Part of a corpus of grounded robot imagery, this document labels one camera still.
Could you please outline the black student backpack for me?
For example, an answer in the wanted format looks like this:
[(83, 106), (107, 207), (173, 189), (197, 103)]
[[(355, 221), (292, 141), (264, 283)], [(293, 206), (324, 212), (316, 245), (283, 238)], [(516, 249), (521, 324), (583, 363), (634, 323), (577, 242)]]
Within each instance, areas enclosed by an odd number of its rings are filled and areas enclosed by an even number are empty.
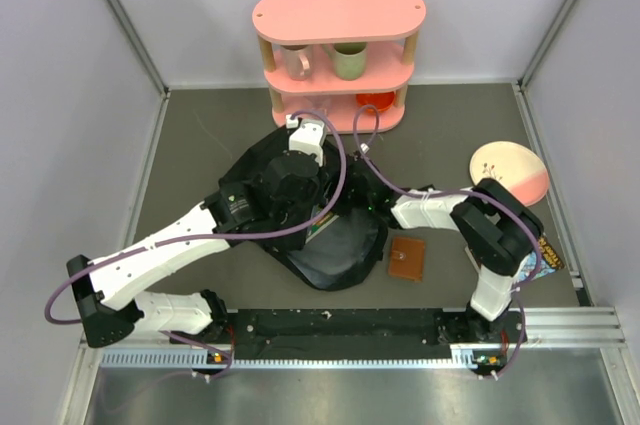
[[(248, 235), (251, 242), (284, 265), (306, 285), (321, 291), (339, 291), (364, 281), (381, 260), (391, 228), (371, 212), (354, 210), (337, 213), (337, 201), (346, 180), (349, 154), (338, 146), (323, 145), (324, 165), (320, 167), (321, 188), (308, 219), (278, 225), (269, 218), (257, 192), (257, 178), (276, 156), (288, 152), (285, 128), (269, 133), (245, 151), (219, 179), (219, 189), (210, 207), (222, 233)], [(308, 228), (327, 213), (338, 218), (306, 243)]]

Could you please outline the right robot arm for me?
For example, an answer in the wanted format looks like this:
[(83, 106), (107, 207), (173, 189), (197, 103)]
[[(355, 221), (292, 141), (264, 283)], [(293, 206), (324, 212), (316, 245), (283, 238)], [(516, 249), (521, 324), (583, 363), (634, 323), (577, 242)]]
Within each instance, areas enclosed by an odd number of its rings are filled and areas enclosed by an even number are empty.
[(479, 262), (466, 325), (487, 341), (504, 325), (503, 313), (526, 259), (541, 259), (540, 219), (498, 181), (484, 178), (471, 188), (439, 191), (431, 186), (402, 189), (389, 182), (360, 153), (347, 158), (346, 181), (339, 199), (363, 207), (391, 229), (429, 228), (458, 232)]

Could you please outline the green treehouse paperback book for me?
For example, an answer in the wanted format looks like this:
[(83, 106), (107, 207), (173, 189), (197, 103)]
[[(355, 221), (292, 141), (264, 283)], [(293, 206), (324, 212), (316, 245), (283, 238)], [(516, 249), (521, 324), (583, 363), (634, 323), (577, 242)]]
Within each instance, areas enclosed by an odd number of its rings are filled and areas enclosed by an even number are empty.
[(329, 212), (327, 213), (325, 216), (323, 216), (322, 218), (316, 220), (307, 230), (307, 235), (306, 235), (306, 240), (305, 242), (308, 243), (311, 240), (313, 240), (318, 234), (320, 234), (326, 227), (328, 227), (329, 225), (331, 225), (336, 219), (338, 218), (338, 216), (336, 214), (334, 214), (333, 212)]

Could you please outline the black yellow treehouse book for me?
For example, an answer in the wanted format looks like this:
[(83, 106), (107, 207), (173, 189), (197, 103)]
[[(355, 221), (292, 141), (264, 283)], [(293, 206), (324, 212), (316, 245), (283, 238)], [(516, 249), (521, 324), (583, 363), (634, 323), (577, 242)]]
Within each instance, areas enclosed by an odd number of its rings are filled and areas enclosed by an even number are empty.
[(526, 236), (507, 236), (488, 244), (473, 243), (465, 252), (479, 274), (479, 282), (510, 290), (521, 281), (533, 280), (565, 267), (545, 236), (533, 246)]

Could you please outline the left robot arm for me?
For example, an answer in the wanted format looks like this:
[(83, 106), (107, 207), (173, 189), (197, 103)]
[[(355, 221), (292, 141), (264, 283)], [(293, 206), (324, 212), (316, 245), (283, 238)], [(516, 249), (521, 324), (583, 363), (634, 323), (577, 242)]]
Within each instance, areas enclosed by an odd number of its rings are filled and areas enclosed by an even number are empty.
[(311, 218), (323, 198), (318, 155), (285, 151), (248, 163), (238, 177), (221, 180), (216, 192), (183, 217), (118, 254), (98, 259), (99, 270), (73, 284), (90, 347), (112, 345), (134, 332), (179, 332), (209, 342), (224, 335), (228, 313), (216, 293), (169, 295), (149, 288), (236, 245), (236, 240), (220, 239), (220, 234), (252, 239), (256, 233), (286, 229)]

